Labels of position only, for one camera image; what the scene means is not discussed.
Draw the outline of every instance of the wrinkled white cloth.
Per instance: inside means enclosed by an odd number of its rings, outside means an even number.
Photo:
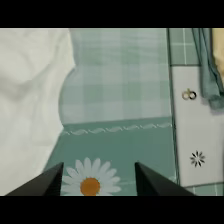
[[[63,129],[59,94],[74,67],[69,29],[0,29],[0,195],[42,172]]]

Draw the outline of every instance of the gingham pattern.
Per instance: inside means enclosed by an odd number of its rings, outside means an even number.
[[[171,64],[198,65],[198,56],[191,28],[169,28]]]
[[[71,29],[77,68],[60,99],[62,123],[170,116],[166,28]]]

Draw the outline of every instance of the flower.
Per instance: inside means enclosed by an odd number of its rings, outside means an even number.
[[[69,176],[63,176],[61,191],[66,192],[65,196],[112,196],[111,193],[121,191],[116,186],[120,178],[114,176],[116,169],[109,169],[110,162],[104,163],[101,167],[100,159],[96,159],[91,165],[89,158],[85,158],[82,164],[76,160],[76,170],[67,167]]]
[[[198,151],[196,151],[196,154],[192,153],[192,155],[193,157],[190,157],[191,164],[194,164],[195,167],[197,165],[201,166],[202,163],[205,163],[205,156],[202,152],[198,153]]]

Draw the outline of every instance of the folded cloth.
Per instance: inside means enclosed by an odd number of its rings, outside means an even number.
[[[213,56],[224,83],[224,28],[212,28]]]
[[[58,99],[74,66],[67,28],[0,29],[0,195],[44,169],[63,129]]]
[[[213,110],[224,108],[224,88],[212,51],[211,28],[192,28],[201,64],[201,95]]]

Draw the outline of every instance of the yellow cloth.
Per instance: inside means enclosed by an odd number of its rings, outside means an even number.
[[[224,83],[224,28],[212,28],[213,56]]]

